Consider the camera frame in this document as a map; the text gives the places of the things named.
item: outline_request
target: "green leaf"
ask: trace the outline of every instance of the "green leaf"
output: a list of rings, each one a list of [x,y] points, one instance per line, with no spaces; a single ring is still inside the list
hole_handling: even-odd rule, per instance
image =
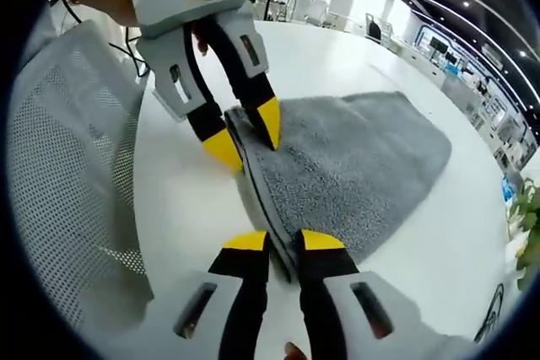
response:
[[[534,195],[531,199],[531,205],[534,206],[534,210],[540,207],[540,189],[534,191]]]
[[[530,231],[532,227],[534,227],[537,223],[537,214],[535,212],[529,212],[525,218],[523,218],[523,221],[520,223],[520,227],[524,231]]]
[[[535,211],[535,210],[529,209],[529,207],[531,206],[531,203],[529,203],[529,199],[527,198],[527,196],[519,195],[516,198],[516,202],[514,202],[514,204],[517,205],[518,212],[521,215],[527,214],[529,211]]]
[[[526,194],[526,190],[530,190],[531,187],[534,187],[534,180],[532,180],[530,177],[527,177],[523,180],[523,183],[521,184],[521,194]]]
[[[525,276],[517,281],[517,288],[520,291],[525,291],[529,284],[531,284],[532,280],[534,280],[534,277],[537,275],[538,269],[534,269],[531,267],[528,267],[525,270]]]
[[[526,248],[518,260],[518,265],[527,268],[540,268],[540,231],[537,228],[533,229],[529,234]]]
[[[517,210],[519,209],[519,205],[515,202],[514,204],[512,204],[512,206],[510,207],[510,217],[514,217],[514,215],[517,213]]]
[[[521,271],[525,267],[527,267],[527,264],[523,261],[523,256],[521,256],[516,263],[516,270]]]

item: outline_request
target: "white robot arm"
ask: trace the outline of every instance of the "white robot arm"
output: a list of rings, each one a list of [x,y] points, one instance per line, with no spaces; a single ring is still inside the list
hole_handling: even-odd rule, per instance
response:
[[[176,118],[186,117],[203,147],[233,171],[241,160],[222,112],[204,83],[192,50],[192,30],[216,52],[233,92],[272,149],[278,147],[279,107],[266,71],[262,37],[247,0],[133,0],[142,31],[137,48],[155,73],[156,90]],[[181,85],[188,101],[182,100]]]

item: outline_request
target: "white mesh chair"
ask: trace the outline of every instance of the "white mesh chair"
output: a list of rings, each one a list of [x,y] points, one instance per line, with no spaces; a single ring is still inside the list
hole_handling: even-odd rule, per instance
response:
[[[136,325],[152,299],[133,212],[142,96],[87,21],[24,67],[10,101],[20,237],[52,302],[89,340]]]
[[[307,24],[321,27],[328,18],[329,5],[324,0],[310,0],[310,6],[305,14]]]

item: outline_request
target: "white table surface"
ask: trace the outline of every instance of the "white table surface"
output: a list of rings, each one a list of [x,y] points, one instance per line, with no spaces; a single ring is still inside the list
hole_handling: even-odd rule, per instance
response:
[[[279,99],[399,90],[448,136],[451,158],[429,196],[359,269],[410,297],[439,333],[472,340],[504,274],[502,173],[487,145],[427,78],[374,42],[307,25],[256,26]],[[215,55],[197,58],[222,109],[237,105]],[[150,89],[139,119],[134,189],[139,244],[156,297],[189,271],[206,271],[225,241],[253,230],[233,176]],[[282,358],[289,340],[309,352],[299,288],[271,269],[267,290],[256,358]]]

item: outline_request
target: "finger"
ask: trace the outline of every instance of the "finger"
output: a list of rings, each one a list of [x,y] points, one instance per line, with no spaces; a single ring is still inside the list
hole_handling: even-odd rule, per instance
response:
[[[197,48],[199,49],[199,51],[205,56],[206,53],[208,52],[208,44],[204,41],[199,41],[197,43]]]
[[[292,342],[285,344],[285,360],[307,360],[305,354]]]

